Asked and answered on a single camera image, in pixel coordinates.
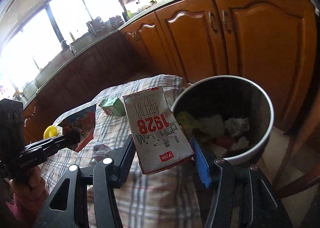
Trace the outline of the person's left hand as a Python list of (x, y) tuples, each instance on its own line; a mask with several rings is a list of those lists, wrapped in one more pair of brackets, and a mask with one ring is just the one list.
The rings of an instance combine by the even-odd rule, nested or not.
[(27, 175), (27, 185), (14, 179), (10, 180), (14, 203), (7, 203), (7, 206), (19, 224), (23, 227), (33, 227), (49, 192), (45, 180), (41, 177), (39, 166), (30, 169)]

